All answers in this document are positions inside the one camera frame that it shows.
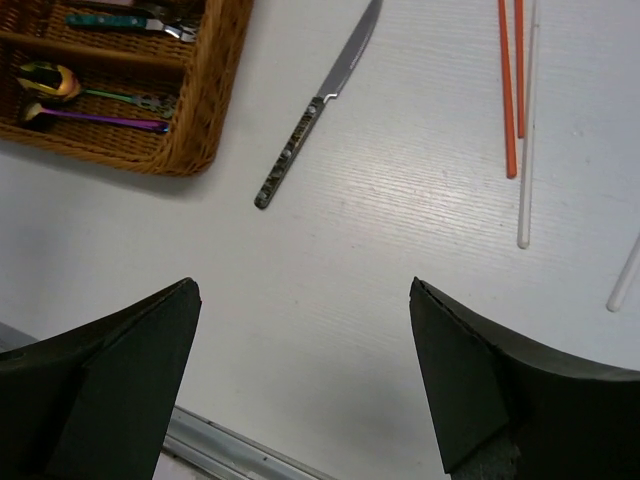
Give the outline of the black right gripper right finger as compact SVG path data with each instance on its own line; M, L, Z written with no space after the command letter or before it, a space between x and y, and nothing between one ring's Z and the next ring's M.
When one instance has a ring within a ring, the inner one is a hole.
M639 374L534 341L422 280L411 327L453 479L635 479Z

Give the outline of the orange chopstick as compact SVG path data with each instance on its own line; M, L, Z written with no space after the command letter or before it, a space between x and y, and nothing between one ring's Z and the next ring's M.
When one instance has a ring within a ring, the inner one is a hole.
M524 79L524 1L514 1L514 28L516 50L517 136L525 137L525 79Z
M497 5L504 111L506 177L508 179L515 179L517 176L516 132L514 123L513 87L511 78L506 1L498 0Z

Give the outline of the dark handle knife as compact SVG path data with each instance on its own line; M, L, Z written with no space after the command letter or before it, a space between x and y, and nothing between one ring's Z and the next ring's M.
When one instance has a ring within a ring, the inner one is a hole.
M256 194L254 206L259 210L269 206L326 105L339 96L348 82L373 35L382 5L382 0L369 2L318 92L306 106Z

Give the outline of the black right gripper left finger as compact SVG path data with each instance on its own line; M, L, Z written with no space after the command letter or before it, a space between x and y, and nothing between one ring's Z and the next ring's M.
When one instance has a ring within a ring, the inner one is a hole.
M150 479L201 310L191 278L1 355L4 479Z

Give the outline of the teal handle fork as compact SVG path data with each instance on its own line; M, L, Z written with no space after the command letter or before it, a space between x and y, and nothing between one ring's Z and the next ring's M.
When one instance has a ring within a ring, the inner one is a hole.
M172 25L134 15L68 14L65 24L74 28L161 32L186 43L194 42L199 32L198 26Z

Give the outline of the white chopstick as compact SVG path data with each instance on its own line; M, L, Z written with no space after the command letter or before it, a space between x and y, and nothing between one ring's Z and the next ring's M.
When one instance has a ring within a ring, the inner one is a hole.
M635 275L637 274L637 271L639 270L639 249L640 236L637 236L606 303L606 309L609 312L619 311L624 302L625 296L635 278Z
M520 204L518 217L517 245L525 250L531 239L531 213L533 194L533 165L536 134L536 95L538 79L538 52L541 7L532 2L529 27L528 67L526 79L525 136L521 172Z

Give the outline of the iridescent ornate handle spoon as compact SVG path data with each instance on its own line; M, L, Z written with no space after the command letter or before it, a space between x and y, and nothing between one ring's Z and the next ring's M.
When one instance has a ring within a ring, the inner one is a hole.
M21 65L18 69L17 81L25 91L54 103L69 102L86 94L133 105L164 119L170 119L173 116L177 105L177 98L173 95L156 97L83 87L72 70L46 61L33 61Z

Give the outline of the iridescent purple spoon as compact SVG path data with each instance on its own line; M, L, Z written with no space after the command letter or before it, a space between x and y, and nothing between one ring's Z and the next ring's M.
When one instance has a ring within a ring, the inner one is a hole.
M148 120L104 116L80 112L63 111L45 107L40 102L30 102L21 110L20 120L23 123L31 123L38 117L52 116L59 118L67 118L74 120L86 120L91 122L105 123L122 127L131 127L137 130L150 131L159 134L165 134L169 131L169 123L162 120Z

